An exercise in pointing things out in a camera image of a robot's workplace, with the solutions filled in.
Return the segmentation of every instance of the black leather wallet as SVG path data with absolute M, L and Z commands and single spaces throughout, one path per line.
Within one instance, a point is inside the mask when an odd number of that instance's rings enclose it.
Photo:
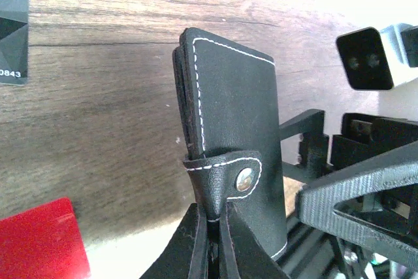
M 212 203 L 225 196 L 213 194 L 221 190 L 216 185 L 226 184 L 227 200 L 277 259 L 287 230 L 273 58 L 189 28 L 173 51 L 173 64 L 188 151 L 185 165 L 197 202 L 208 221 L 217 221 L 221 208 Z M 254 172 L 253 180 L 247 190 L 237 191 L 235 178 L 244 167 Z

